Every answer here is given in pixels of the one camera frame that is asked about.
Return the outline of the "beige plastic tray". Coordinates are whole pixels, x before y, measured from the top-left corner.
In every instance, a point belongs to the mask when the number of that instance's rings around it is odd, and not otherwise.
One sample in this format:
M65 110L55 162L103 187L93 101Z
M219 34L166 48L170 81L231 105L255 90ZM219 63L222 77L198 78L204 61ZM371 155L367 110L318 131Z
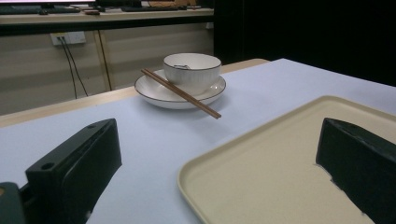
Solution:
M316 164L326 118L396 143L396 115L324 96L187 162L178 188L205 224L374 224Z

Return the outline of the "light wooden desk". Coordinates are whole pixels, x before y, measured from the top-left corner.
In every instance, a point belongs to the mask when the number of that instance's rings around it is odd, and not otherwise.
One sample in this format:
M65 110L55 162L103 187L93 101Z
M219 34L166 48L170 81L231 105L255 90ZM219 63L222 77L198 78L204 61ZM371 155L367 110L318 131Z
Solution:
M123 12L108 10L99 15L49 14L0 15L0 36L39 35L77 31L96 31L122 28L212 22L210 8L178 11Z

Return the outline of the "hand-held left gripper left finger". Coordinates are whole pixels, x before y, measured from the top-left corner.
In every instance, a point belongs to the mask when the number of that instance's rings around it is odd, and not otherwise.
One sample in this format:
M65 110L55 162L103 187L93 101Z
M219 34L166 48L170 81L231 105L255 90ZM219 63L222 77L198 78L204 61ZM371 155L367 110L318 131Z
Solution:
M121 167L117 122L90 124L26 171L32 224L85 224Z

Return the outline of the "computer monitor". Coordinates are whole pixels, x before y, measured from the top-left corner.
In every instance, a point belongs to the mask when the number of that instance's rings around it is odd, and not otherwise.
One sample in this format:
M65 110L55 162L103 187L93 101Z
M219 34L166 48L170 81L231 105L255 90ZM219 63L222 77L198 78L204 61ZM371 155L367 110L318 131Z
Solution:
M0 5L74 5L74 4L89 4L96 0L0 0Z

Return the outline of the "white plate dark rim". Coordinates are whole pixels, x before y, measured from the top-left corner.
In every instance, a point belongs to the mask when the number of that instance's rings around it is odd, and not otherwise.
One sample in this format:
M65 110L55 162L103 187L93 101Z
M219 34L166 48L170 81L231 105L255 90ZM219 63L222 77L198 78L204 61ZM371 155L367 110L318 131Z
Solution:
M175 86L205 105L215 102L226 89L226 81L221 76L215 78L209 83L184 83ZM191 109L194 105L176 93L167 89L164 85L155 81L151 77L142 76L134 84L135 90L143 99L152 104L168 109Z

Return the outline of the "black keyboard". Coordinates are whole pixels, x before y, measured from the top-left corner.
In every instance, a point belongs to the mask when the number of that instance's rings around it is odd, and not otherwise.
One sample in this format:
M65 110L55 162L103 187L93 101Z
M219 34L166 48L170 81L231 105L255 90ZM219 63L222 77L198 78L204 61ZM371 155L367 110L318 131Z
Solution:
M178 11L187 7L120 7L123 12Z
M24 6L2 6L0 7L0 15L48 15L48 14L64 14L79 13L80 10L71 7L24 7Z

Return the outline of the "pale blue table mat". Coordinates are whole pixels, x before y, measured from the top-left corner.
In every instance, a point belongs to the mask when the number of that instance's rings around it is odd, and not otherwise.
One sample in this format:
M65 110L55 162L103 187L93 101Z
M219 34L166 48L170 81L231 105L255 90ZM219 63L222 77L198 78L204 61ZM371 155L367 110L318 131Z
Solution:
M396 88L286 59L225 76L226 91L201 110L150 105L131 88L0 118L0 182L26 182L25 170L83 127L114 118L122 166L94 207L89 224L195 223L177 187L190 159L322 95L396 114Z

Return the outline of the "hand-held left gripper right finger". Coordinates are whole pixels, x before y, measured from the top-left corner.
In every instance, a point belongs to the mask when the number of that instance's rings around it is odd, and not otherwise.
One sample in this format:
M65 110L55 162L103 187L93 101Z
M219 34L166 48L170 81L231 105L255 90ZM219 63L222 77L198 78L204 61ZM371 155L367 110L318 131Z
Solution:
M396 224L396 145L339 119L322 122L316 163L375 224Z

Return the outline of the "white ribbed bowl dark rim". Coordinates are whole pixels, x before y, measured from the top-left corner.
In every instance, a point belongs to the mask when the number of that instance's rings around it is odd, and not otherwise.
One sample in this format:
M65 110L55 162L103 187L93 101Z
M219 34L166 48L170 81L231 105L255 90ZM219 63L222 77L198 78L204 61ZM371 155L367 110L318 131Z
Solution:
M163 59L166 79L190 95L209 89L219 79L221 60L202 53L176 53Z

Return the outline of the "white wall power outlet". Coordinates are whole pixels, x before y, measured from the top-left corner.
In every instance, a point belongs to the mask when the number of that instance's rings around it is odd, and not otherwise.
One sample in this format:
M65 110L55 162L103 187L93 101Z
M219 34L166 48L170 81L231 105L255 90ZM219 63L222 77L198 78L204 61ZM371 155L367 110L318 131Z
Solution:
M66 32L50 34L54 46L84 44L86 36L83 32Z

